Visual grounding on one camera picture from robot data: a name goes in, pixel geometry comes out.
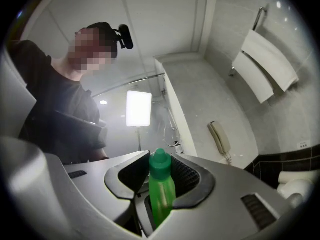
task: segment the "electrical outlet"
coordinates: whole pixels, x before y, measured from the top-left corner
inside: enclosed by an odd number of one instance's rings
[[[298,150],[304,150],[304,149],[310,148],[310,140],[308,139],[308,140],[301,141],[296,146]]]

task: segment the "shower curtain rod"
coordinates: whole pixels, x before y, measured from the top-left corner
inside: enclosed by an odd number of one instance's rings
[[[138,83],[138,82],[141,82],[141,81],[144,81],[144,80],[148,80],[148,79],[152,79],[152,78],[158,78],[158,77],[161,77],[161,76],[164,76],[164,75],[165,75],[165,73],[155,74],[155,75],[143,77],[143,78],[140,78],[138,80],[131,81],[131,82],[123,83],[121,85],[117,85],[115,87],[106,89],[103,92],[100,92],[100,93],[98,93],[96,95],[93,95],[92,98],[98,97],[98,96],[100,96],[102,94],[108,93],[110,91],[113,91],[113,90],[118,89],[118,88],[123,87],[123,86],[131,85],[131,84]]]

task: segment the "towel rack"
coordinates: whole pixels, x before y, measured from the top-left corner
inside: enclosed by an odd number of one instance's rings
[[[257,25],[258,25],[259,20],[260,20],[260,16],[262,14],[262,11],[264,11],[265,14],[267,13],[267,9],[265,7],[261,6],[259,8],[258,15],[256,16],[255,22],[253,24],[253,28],[252,28],[253,31],[256,31]],[[236,73],[236,69],[234,67],[232,67],[230,72],[229,72],[229,77],[233,77],[235,75],[235,73]]]

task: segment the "towel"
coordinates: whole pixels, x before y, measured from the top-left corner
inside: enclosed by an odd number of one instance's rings
[[[299,81],[297,73],[282,52],[253,30],[249,31],[242,50],[258,62],[284,92]]]
[[[242,76],[260,103],[274,95],[273,88],[267,77],[258,66],[242,52],[235,58],[232,66]]]

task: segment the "telephone handset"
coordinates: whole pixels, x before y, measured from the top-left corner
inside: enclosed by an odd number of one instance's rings
[[[231,146],[224,129],[222,128],[221,124],[217,121],[209,123],[208,128],[215,140],[219,152],[225,156],[225,159],[230,165],[231,156],[229,155],[229,151],[231,149]]]

